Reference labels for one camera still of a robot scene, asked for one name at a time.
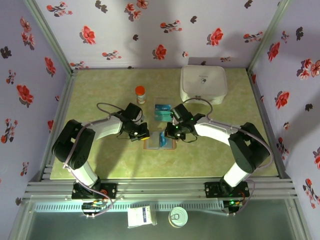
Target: orange jar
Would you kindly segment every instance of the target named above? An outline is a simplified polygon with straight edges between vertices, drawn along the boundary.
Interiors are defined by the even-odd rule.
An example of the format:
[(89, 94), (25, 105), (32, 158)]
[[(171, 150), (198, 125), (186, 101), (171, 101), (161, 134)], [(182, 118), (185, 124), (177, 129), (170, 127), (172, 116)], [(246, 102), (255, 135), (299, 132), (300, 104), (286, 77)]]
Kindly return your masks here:
[(146, 102), (146, 91), (143, 86), (137, 86), (135, 88), (135, 94), (138, 104), (144, 104)]

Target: green table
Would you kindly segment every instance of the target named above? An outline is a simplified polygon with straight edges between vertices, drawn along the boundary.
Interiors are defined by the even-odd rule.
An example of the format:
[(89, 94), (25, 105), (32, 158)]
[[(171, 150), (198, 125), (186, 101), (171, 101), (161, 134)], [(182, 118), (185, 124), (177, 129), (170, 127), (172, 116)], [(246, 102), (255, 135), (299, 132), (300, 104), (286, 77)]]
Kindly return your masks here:
[[(228, 93), (222, 104), (213, 106), (211, 118), (242, 125), (253, 123), (266, 140), (266, 133), (244, 68), (226, 68)], [(106, 117), (96, 103), (107, 102), (125, 108), (136, 103), (135, 87), (143, 85), (146, 103), (140, 105), (149, 130), (159, 131), (164, 122), (154, 121), (155, 98), (170, 98), (181, 103), (181, 69), (97, 69), (80, 70), (66, 114), (65, 122), (75, 119), (89, 122)], [(206, 114), (210, 108), (203, 104), (186, 104), (193, 114)], [(105, 108), (114, 112), (112, 107)], [(179, 141), (175, 150), (144, 150), (142, 141), (116, 139), (115, 135), (98, 139), (88, 158), (93, 170), (102, 178), (183, 178), (220, 177), (235, 163), (231, 149), (217, 140), (199, 137), (196, 142)], [(57, 159), (50, 179), (72, 179)], [(255, 173), (257, 176), (277, 176), (276, 166)]]

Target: blue package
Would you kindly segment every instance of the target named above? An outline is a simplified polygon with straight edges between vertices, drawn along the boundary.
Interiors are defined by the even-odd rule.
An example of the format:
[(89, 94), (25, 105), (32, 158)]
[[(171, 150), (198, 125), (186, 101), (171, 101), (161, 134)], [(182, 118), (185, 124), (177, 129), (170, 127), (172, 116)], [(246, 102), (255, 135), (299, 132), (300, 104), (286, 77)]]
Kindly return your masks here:
[(164, 147), (165, 145), (167, 145), (167, 139), (165, 138), (165, 133), (162, 131), (159, 134), (160, 137), (160, 148)]
[(170, 104), (155, 104), (154, 105), (154, 120), (160, 122), (171, 122), (171, 105)]

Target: orange lid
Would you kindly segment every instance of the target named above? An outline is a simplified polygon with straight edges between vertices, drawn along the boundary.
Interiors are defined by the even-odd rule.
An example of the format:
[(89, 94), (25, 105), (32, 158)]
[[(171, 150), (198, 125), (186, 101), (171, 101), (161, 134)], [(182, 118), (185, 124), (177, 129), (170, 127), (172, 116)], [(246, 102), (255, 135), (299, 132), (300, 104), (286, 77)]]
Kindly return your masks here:
[(141, 96), (143, 94), (145, 94), (145, 88), (143, 86), (137, 86), (135, 88), (135, 94), (137, 94), (138, 96)]

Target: wallpaper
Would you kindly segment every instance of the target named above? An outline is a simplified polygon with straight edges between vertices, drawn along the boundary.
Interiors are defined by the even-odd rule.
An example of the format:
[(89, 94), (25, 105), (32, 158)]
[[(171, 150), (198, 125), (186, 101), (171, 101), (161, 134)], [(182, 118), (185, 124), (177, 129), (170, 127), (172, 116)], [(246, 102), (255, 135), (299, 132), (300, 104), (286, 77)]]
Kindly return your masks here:
[(22, 0), (0, 8), (0, 239), (41, 167), (67, 74)]
[(313, 239), (320, 239), (319, 9), (318, 0), (293, 0), (252, 73)]
[(279, 0), (36, 0), (73, 69), (248, 67)]

